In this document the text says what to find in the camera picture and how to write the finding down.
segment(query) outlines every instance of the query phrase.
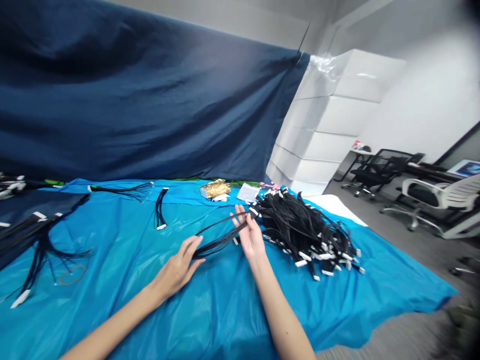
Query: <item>table leg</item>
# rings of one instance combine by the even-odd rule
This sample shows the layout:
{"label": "table leg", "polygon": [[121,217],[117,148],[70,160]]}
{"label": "table leg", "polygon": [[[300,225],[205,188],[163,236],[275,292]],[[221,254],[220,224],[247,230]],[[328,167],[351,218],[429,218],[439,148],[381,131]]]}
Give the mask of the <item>table leg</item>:
{"label": "table leg", "polygon": [[350,170],[352,170],[352,168],[354,167],[354,165],[358,162],[359,158],[362,156],[362,154],[356,154],[355,156],[355,160],[353,160],[353,162],[351,163],[350,167],[348,168],[348,170],[343,174],[343,176],[339,179],[333,179],[334,181],[336,182],[341,182],[345,179],[345,177],[347,177],[347,175],[349,174]]}

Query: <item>cable bundle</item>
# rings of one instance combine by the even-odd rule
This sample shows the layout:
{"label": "cable bundle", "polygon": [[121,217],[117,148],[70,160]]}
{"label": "cable bundle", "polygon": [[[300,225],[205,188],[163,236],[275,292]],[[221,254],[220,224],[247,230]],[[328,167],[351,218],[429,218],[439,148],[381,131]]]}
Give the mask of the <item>cable bundle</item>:
{"label": "cable bundle", "polygon": [[11,198],[22,191],[26,183],[25,176],[8,176],[0,172],[0,200]]}
{"label": "cable bundle", "polygon": [[[8,258],[9,255],[12,254],[9,252],[14,252],[19,255],[36,242],[35,252],[33,255],[30,270],[28,271],[25,282],[23,283],[21,288],[19,288],[20,295],[10,307],[11,309],[16,308],[18,305],[20,305],[27,299],[33,285],[35,284],[38,274],[40,273],[46,262],[48,262],[50,266],[54,285],[57,285],[57,278],[52,267],[50,256],[60,258],[63,265],[67,268],[68,271],[70,271],[67,264],[65,263],[65,260],[73,262],[72,259],[81,258],[90,253],[89,251],[80,253],[67,253],[57,250],[52,245],[49,238],[49,231],[62,216],[63,214],[58,212],[53,217],[47,218],[41,212],[36,211],[26,220],[21,221],[19,224],[2,231],[0,235],[0,259]],[[0,263],[0,270],[9,263],[10,262],[2,261]],[[4,298],[2,301],[10,297],[16,291]]]}
{"label": "cable bundle", "polygon": [[[211,227],[215,226],[215,225],[218,225],[220,223],[223,223],[224,221],[228,221],[228,220],[231,220],[233,218],[235,218],[236,216],[239,216],[239,215],[245,215],[247,214],[247,216],[252,216],[252,219],[255,217],[255,212],[254,210],[253,211],[250,211],[250,213],[248,211],[245,211],[245,212],[240,212],[238,214],[234,214],[232,216],[229,216],[229,217],[226,217],[224,218],[223,220],[220,220],[212,225],[209,225],[207,226],[206,228],[200,230],[199,232],[197,232],[195,235],[198,236],[200,235],[201,233],[203,233],[205,230],[208,230],[210,229]],[[238,223],[238,226],[234,226],[229,232],[227,232],[225,235],[222,235],[220,236],[219,238],[215,239],[214,241],[211,241],[209,242],[208,244],[205,244],[204,246],[201,246],[199,247],[194,253],[193,253],[193,256],[192,256],[192,259],[196,260],[196,259],[203,259],[209,255],[213,255],[215,253],[218,253],[220,250],[226,248],[228,246],[228,244],[230,244],[233,241],[235,241],[235,243],[237,243],[237,241],[235,240],[235,237],[237,236],[237,234],[240,232],[240,230],[242,230],[243,228],[245,228],[247,226],[247,221],[245,219],[243,219],[242,221],[240,221]]]}
{"label": "cable bundle", "polygon": [[333,276],[334,270],[354,268],[364,274],[358,265],[362,253],[352,245],[350,230],[341,222],[333,222],[321,210],[304,203],[302,193],[295,198],[288,188],[267,191],[251,204],[261,215],[265,226],[265,241],[288,253],[297,267],[308,265],[313,278],[320,281],[313,259],[320,261],[321,272]]}
{"label": "cable bundle", "polygon": [[131,188],[123,188],[123,189],[114,189],[114,188],[107,188],[107,187],[101,187],[101,186],[95,186],[95,185],[88,185],[87,188],[89,192],[103,191],[108,193],[125,195],[125,196],[128,196],[129,198],[138,200],[139,202],[143,203],[144,200],[146,200],[149,197],[149,195],[152,193],[150,190],[153,187],[154,187],[154,183],[153,181],[150,181],[138,186],[134,186]]}
{"label": "cable bundle", "polygon": [[168,190],[169,190],[168,187],[164,187],[160,191],[160,194],[158,195],[158,198],[156,199],[156,202],[155,202],[155,228],[157,230],[162,230],[168,226],[167,222],[165,221],[162,215],[162,201],[164,200],[164,196]]}

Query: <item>office chair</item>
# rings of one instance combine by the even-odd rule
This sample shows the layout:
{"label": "office chair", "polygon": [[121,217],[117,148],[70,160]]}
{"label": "office chair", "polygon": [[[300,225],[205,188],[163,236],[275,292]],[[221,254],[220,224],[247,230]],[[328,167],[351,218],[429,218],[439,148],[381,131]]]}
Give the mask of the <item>office chair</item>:
{"label": "office chair", "polygon": [[453,184],[441,182],[433,185],[417,179],[406,179],[401,185],[401,193],[419,202],[421,205],[413,211],[386,207],[380,210],[380,214],[386,211],[407,214],[412,218],[408,231],[414,231],[420,220],[437,229],[439,234],[442,235],[443,231],[437,224],[419,216],[420,211],[425,207],[430,207],[466,213],[473,210],[475,199],[479,196],[478,192],[480,192],[480,174],[464,178]]}
{"label": "office chair", "polygon": [[354,195],[356,198],[363,191],[370,194],[370,200],[375,200],[371,187],[390,184],[395,177],[402,174],[411,158],[412,154],[407,152],[381,149],[369,161],[362,162],[360,168],[350,171],[355,175],[353,182],[340,188],[357,188]]}
{"label": "office chair", "polygon": [[480,260],[473,257],[464,256],[457,259],[460,263],[465,265],[465,267],[451,267],[448,269],[448,272],[455,276],[460,276],[462,274],[475,274],[479,275],[480,272]]}

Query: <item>chair armrest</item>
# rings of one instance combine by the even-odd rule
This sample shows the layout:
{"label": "chair armrest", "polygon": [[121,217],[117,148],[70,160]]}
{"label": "chair armrest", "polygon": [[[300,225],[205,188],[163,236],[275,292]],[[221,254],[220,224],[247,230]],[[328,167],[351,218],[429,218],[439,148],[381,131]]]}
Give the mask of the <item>chair armrest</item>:
{"label": "chair armrest", "polygon": [[448,188],[450,185],[452,185],[451,183],[448,183],[448,182],[439,182],[438,184],[435,184],[435,186],[437,188],[440,188],[440,189],[445,189],[445,188]]}
{"label": "chair armrest", "polygon": [[406,179],[406,180],[403,180],[403,182],[401,183],[401,193],[405,196],[408,196],[409,195],[408,194],[409,193],[409,187],[412,184],[418,184],[418,185],[421,185],[423,187],[426,187],[432,193],[434,193],[435,195],[439,195],[440,193],[442,193],[444,191],[441,187],[437,187],[436,185],[432,185],[431,183],[428,183],[428,182],[425,182],[425,181],[421,181],[421,180],[417,180],[417,179]]}

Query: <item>navy blue fabric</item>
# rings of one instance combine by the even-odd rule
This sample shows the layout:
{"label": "navy blue fabric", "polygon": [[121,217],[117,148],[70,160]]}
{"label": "navy blue fabric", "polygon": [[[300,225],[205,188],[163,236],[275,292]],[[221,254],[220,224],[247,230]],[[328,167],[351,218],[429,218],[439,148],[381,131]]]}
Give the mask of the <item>navy blue fabric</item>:
{"label": "navy blue fabric", "polygon": [[307,54],[103,1],[3,1],[0,169],[261,181]]}

